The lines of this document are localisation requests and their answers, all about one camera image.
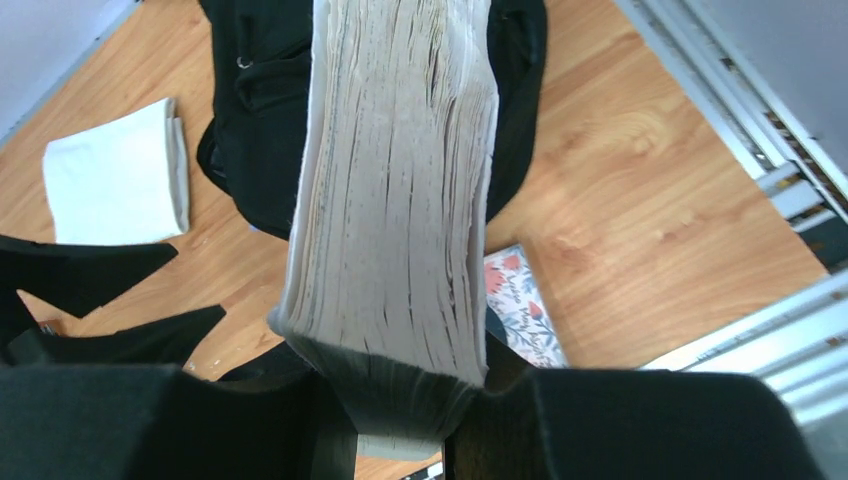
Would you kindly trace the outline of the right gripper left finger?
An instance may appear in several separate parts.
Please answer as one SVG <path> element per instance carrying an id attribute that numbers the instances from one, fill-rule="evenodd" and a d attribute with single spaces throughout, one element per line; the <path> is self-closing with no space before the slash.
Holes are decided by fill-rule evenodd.
<path id="1" fill-rule="evenodd" d="M 1 372 L 5 479 L 350 479 L 357 435 L 313 373 L 165 366 Z"/>

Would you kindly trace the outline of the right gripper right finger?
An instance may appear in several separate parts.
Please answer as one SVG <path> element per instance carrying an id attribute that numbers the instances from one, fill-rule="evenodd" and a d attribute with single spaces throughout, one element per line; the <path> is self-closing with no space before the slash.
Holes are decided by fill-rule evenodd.
<path id="1" fill-rule="evenodd" d="M 782 401 L 744 375 L 529 369 L 450 437 L 450 479 L 818 479 Z"/>

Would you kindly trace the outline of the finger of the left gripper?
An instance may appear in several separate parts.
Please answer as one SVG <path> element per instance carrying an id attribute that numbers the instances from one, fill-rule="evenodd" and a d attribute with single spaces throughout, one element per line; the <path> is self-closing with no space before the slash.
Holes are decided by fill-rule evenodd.
<path id="1" fill-rule="evenodd" d="M 81 318 L 178 255 L 173 246 L 81 246 L 1 237 L 1 285 Z"/>
<path id="2" fill-rule="evenodd" d="M 10 366 L 173 364 L 182 366 L 226 315 L 220 305 L 184 312 L 110 335 L 69 337 L 28 330 L 1 347 Z"/>

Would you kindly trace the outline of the black student backpack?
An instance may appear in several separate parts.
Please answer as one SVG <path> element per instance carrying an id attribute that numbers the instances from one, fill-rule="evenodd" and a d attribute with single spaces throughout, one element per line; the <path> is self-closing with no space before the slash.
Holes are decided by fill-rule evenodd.
<path id="1" fill-rule="evenodd" d="M 197 163 L 252 227 L 288 240 L 306 136 L 313 4 L 200 6 L 211 28 L 215 85 Z M 500 96 L 486 207 L 492 220 L 519 191 L 533 157 L 547 59 L 545 3 L 492 2 L 487 41 Z"/>

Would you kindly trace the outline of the purple treehouse book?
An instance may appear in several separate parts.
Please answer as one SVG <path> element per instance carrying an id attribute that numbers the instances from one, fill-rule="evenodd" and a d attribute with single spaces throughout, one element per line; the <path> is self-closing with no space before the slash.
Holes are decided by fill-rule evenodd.
<path id="1" fill-rule="evenodd" d="M 297 205 L 268 323 L 332 386 L 363 455 L 433 456 L 484 384 L 489 11 L 314 5 Z"/>

